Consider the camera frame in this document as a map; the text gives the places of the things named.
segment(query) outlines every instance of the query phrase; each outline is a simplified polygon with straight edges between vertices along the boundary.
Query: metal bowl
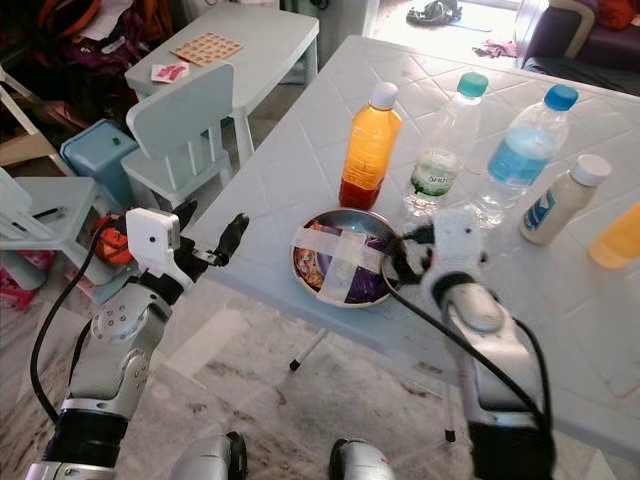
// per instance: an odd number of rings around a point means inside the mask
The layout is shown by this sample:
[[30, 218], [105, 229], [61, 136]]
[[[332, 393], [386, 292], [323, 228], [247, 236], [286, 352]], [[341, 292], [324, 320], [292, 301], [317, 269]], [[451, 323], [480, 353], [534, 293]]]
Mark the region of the metal bowl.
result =
[[[367, 212], [364, 210], [356, 210], [353, 208], [339, 208], [336, 210], [329, 210], [327, 212], [320, 213], [311, 217], [304, 224], [304, 227], [309, 227], [314, 221], [317, 221], [321, 225], [327, 227], [339, 228], [341, 230], [351, 230], [358, 233], [367, 233], [379, 238], [385, 245], [391, 241], [391, 239], [399, 237], [400, 235], [391, 226], [387, 220], [378, 215], [377, 213]], [[293, 273], [300, 282], [311, 294], [316, 296], [317, 292], [302, 278], [295, 264], [295, 250], [297, 247], [291, 247], [291, 267]], [[384, 294], [377, 298], [363, 299], [360, 303], [345, 303], [345, 302], [331, 302], [318, 297], [318, 300], [331, 305], [344, 307], [344, 308], [362, 308], [371, 305], [377, 305], [389, 297], [389, 293]]]

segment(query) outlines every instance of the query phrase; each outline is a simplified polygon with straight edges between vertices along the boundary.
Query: bottle cap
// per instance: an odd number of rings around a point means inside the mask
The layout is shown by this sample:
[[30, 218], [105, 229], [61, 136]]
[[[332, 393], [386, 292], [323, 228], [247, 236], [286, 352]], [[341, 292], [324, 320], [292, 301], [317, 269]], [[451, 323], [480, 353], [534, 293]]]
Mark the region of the bottle cap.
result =
[[369, 98], [369, 105], [379, 110], [391, 110], [398, 96], [398, 87], [393, 83], [380, 82]]
[[569, 175], [585, 187], [597, 187], [611, 175], [611, 164], [598, 155], [580, 155]]
[[566, 112], [578, 100], [578, 91], [566, 85], [554, 85], [544, 97], [547, 107], [558, 112]]
[[458, 82], [458, 92], [466, 97], [481, 97], [487, 90], [489, 80], [479, 73], [465, 73]]

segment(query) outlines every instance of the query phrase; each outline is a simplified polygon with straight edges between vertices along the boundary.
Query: paper on table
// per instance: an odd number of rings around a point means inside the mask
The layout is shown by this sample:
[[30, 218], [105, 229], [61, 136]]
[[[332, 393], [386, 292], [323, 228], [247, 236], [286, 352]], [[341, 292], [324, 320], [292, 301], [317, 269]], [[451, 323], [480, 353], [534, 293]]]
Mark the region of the paper on table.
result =
[[80, 31], [80, 35], [96, 42], [107, 38], [116, 28], [118, 18], [127, 8], [131, 7], [133, 0], [102, 0], [100, 10], [89, 24]]

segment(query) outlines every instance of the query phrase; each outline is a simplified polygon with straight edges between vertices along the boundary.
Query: white plastic bottle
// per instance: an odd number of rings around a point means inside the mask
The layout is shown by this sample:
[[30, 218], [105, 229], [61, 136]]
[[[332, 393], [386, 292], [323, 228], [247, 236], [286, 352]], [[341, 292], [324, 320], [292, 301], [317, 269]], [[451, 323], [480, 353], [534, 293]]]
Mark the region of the white plastic bottle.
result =
[[480, 127], [480, 102], [487, 84], [484, 75], [465, 73], [457, 93], [436, 113], [404, 196], [411, 215], [431, 215], [442, 205], [473, 149]]
[[543, 102], [526, 108], [511, 123], [489, 161], [488, 178], [471, 202], [482, 226], [502, 223], [506, 210], [516, 205], [562, 148], [569, 134], [567, 111], [577, 99], [576, 89], [555, 85]]
[[530, 242], [546, 245], [579, 210], [587, 206], [596, 188], [609, 175], [611, 165], [597, 155], [581, 155], [568, 172], [560, 175], [520, 222], [520, 233]]

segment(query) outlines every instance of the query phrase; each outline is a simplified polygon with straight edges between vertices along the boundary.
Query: orange juice bottle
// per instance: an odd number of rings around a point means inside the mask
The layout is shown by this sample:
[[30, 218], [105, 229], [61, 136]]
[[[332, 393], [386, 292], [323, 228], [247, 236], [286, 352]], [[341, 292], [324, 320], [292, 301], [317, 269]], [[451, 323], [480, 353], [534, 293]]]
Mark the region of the orange juice bottle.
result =
[[622, 268], [640, 257], [640, 203], [636, 203], [591, 245], [589, 255], [600, 266]]
[[398, 87], [376, 85], [369, 105], [353, 119], [347, 160], [342, 171], [340, 205], [369, 210], [378, 198], [402, 119], [393, 111]]

